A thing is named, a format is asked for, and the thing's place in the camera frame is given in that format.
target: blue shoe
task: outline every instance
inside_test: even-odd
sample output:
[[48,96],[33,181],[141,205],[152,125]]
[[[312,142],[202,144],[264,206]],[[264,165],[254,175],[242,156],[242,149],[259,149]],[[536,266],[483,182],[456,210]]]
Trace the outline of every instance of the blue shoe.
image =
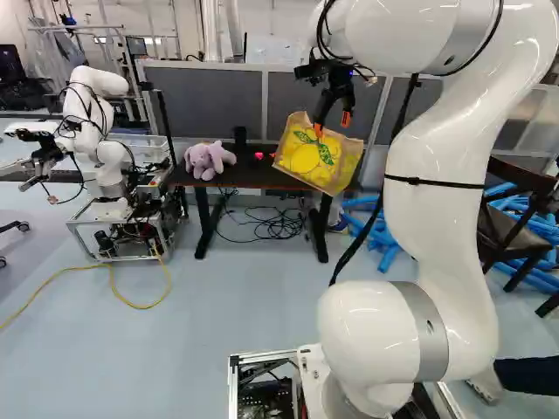
[[348,232],[348,222],[342,216],[337,224],[329,225],[328,231],[330,233],[347,233]]

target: black table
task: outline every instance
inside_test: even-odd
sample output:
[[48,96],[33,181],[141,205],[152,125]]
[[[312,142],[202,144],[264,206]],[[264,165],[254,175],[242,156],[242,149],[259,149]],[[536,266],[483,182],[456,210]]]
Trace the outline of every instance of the black table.
[[[234,147],[233,144],[224,144],[225,148]],[[243,152],[236,153],[237,164],[225,167],[225,171],[221,175],[216,175],[210,181],[202,181],[195,179],[191,173],[187,173],[184,160],[177,166],[169,177],[169,185],[172,186],[193,186],[196,196],[198,213],[200,215],[200,223],[202,224],[202,236],[198,240],[196,259],[203,259],[210,245],[210,241],[214,236],[214,232],[221,218],[221,213],[226,204],[225,197],[222,196],[214,206],[210,214],[210,205],[208,204],[207,187],[238,187],[253,189],[280,189],[280,190],[316,190],[304,182],[298,181],[289,175],[272,167],[273,158],[270,153],[275,151],[275,145],[255,145],[251,144],[246,147]],[[263,161],[256,161],[254,153],[262,152],[265,155]],[[357,176],[359,167],[355,171],[354,177],[348,186],[350,190],[359,189]],[[328,223],[328,212],[332,197],[322,194],[321,206],[319,210],[311,209],[308,213],[310,222],[310,237],[314,245],[318,260],[323,264],[328,262],[328,249],[326,247],[326,228]]]

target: person's leg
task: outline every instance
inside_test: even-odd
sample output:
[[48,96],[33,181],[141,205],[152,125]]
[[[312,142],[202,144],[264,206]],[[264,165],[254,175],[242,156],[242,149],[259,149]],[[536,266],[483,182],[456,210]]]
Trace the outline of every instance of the person's leg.
[[531,395],[559,395],[559,355],[505,359],[494,363],[503,388]]
[[559,355],[547,358],[496,360],[466,382],[488,404],[496,404],[504,389],[530,395],[559,395]]
[[342,201],[343,194],[334,196],[332,203],[330,204],[330,211],[328,212],[328,231],[341,233],[343,232],[348,224],[342,218]]

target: chair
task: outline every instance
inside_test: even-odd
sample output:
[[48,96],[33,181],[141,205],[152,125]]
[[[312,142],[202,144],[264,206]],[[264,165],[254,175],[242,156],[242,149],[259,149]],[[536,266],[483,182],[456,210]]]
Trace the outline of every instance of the chair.
[[[13,221],[9,224],[5,224],[2,227],[0,227],[0,234],[11,229],[18,229],[22,232],[26,232],[29,231],[31,227],[29,226],[29,223],[27,223],[26,221],[22,221],[22,222]],[[6,258],[4,256],[0,256],[0,268],[4,268],[7,264],[8,262],[6,261]]]
[[[536,212],[548,213],[550,205],[556,203],[557,179],[536,174],[495,157],[490,158],[487,172],[516,185],[515,188],[482,198],[477,235],[478,252],[480,258],[484,260],[484,273],[487,273],[496,262],[526,258],[526,261],[503,288],[505,292],[511,292],[538,261],[553,249],[550,242],[536,235],[526,227],[526,224],[533,214]],[[528,209],[519,221],[515,221],[488,204],[501,198],[530,192]],[[547,313],[552,310],[554,307],[551,309],[549,307],[553,305],[553,302],[556,302],[555,306],[559,306],[557,295],[538,308],[536,311],[538,315],[546,310]]]

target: yellow bag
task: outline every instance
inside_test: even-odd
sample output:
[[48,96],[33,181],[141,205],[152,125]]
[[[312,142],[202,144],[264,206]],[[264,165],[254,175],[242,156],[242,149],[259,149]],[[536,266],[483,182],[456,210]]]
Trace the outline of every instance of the yellow bag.
[[317,139],[307,113],[299,111],[287,118],[273,166],[282,172],[336,196],[351,182],[363,141],[324,128]]

